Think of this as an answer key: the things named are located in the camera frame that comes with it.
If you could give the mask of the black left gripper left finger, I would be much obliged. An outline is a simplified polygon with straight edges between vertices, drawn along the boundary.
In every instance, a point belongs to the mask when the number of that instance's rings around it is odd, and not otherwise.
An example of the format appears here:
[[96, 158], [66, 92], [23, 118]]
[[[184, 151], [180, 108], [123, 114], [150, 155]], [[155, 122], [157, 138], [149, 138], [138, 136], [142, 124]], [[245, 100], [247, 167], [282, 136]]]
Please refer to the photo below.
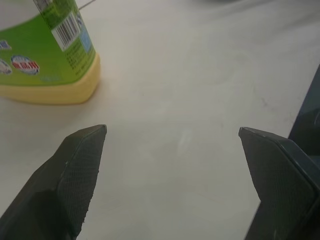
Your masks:
[[0, 217], [0, 240], [76, 240], [97, 183], [107, 127], [68, 135]]

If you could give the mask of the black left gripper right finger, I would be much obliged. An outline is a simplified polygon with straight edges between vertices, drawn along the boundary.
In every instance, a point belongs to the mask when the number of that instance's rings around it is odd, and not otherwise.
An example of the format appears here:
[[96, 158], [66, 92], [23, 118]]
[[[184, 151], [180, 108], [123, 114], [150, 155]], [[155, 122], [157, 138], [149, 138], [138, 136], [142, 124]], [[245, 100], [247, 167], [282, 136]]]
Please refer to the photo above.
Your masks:
[[320, 155], [250, 127], [238, 136], [260, 200], [244, 240], [320, 240]]

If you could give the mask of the yellow bottle with green label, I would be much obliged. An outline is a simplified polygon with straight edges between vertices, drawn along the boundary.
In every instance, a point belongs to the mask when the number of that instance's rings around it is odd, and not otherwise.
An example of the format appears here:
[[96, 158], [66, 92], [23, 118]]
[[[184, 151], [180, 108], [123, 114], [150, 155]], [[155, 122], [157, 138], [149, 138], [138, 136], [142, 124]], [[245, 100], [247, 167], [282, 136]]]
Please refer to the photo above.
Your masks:
[[0, 97], [80, 104], [100, 77], [100, 56], [76, 0], [0, 0]]

